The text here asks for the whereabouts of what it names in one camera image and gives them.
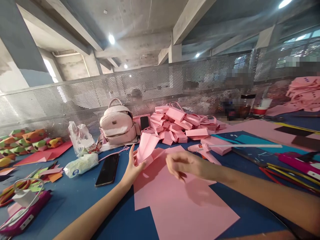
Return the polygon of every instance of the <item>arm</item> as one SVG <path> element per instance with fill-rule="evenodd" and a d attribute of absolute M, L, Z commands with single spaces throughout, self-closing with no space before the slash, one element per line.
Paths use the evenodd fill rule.
<path fill-rule="evenodd" d="M 191 173 L 220 182 L 320 236 L 320 198 L 316 196 L 212 164 L 187 151 L 169 154 L 166 161 L 179 180 Z"/>
<path fill-rule="evenodd" d="M 54 240 L 58 239 L 91 239 L 99 226 L 126 195 L 136 177 L 143 170 L 145 163 L 134 166 L 133 148 L 130 149 L 129 163 L 122 180 L 107 195 L 66 227 Z"/>

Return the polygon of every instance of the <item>power adapter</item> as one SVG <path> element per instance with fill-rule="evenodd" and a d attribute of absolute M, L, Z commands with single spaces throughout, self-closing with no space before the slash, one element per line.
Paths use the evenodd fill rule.
<path fill-rule="evenodd" d="M 31 192 L 30 189 L 17 189 L 15 190 L 15 195 L 12 197 L 12 199 L 22 207 L 28 207 L 32 201 L 32 205 L 34 205 L 38 201 L 39 197 L 34 192 Z"/>

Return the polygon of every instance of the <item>hand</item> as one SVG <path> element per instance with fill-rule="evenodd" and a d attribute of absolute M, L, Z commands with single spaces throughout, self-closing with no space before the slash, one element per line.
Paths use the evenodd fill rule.
<path fill-rule="evenodd" d="M 124 173 L 121 183 L 126 186 L 126 187 L 131 187 L 133 182 L 136 180 L 137 176 L 139 173 L 144 169 L 146 166 L 146 162 L 140 163 L 139 166 L 136 166 L 135 160 L 133 155 L 137 153 L 137 151 L 133 151 L 134 149 L 134 144 L 130 148 L 130 153 L 129 153 L 129 163 L 126 169 L 126 172 Z"/>
<path fill-rule="evenodd" d="M 168 154 L 166 162 L 169 172 L 182 182 L 187 177 L 185 173 L 214 181 L 217 178 L 216 168 L 220 167 L 188 151 Z"/>

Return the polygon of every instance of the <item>charging cable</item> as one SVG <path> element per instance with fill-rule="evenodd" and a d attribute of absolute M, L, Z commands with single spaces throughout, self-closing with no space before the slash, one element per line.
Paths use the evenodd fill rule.
<path fill-rule="evenodd" d="M 37 180 L 37 181 L 40 181 L 42 183 L 41 185 L 41 188 L 39 190 L 39 192 L 37 193 L 37 195 L 34 197 L 34 199 L 31 201 L 31 203 L 29 204 L 29 206 L 27 206 L 25 209 L 23 209 L 23 212 L 19 215 L 19 216 L 13 216 L 10 221 L 8 221 L 7 223 L 4 223 L 0 226 L 0 231 L 2 229 L 4 229 L 5 227 L 7 227 L 8 225 L 10 225 L 12 222 L 14 221 L 18 221 L 20 218 L 22 218 L 26 213 L 27 211 L 29 210 L 29 208 L 37 201 L 37 198 L 40 194 L 40 192 L 43 190 L 43 186 L 44 186 L 44 181 L 40 178 L 23 178 L 23 179 L 19 179 L 18 181 L 16 181 L 14 184 L 13 184 L 13 189 L 14 189 L 14 192 L 17 193 L 17 194 L 22 194 L 23 193 L 23 190 L 17 188 L 16 184 L 18 182 L 21 182 L 21 181 L 27 181 L 27 180 Z"/>

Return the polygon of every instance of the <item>white cable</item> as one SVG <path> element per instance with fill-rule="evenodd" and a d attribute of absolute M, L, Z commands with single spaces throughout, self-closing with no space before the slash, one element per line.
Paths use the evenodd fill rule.
<path fill-rule="evenodd" d="M 23 179 L 19 179 L 18 181 L 16 181 L 16 182 L 13 184 L 14 191 L 19 191 L 19 190 L 20 190 L 19 188 L 16 187 L 16 184 L 17 184 L 18 182 L 27 181 L 27 180 L 37 180 L 37 181 L 40 181 L 40 182 L 42 183 L 41 189 L 39 190 L 38 194 L 34 197 L 34 199 L 31 201 L 31 203 L 29 204 L 29 206 L 26 207 L 25 209 L 23 209 L 24 212 L 23 212 L 18 218 L 12 217 L 9 222 L 2 224 L 2 225 L 0 226 L 0 231 L 1 231 L 2 229 L 4 229 L 6 226 L 10 225 L 12 222 L 18 221 L 20 218 L 22 218 L 22 217 L 27 213 L 27 211 L 29 210 L 29 208 L 34 204 L 34 201 L 37 199 L 37 196 L 39 196 L 40 192 L 43 190 L 44 181 L 43 181 L 42 179 L 40 179 L 40 178 L 23 178 Z"/>

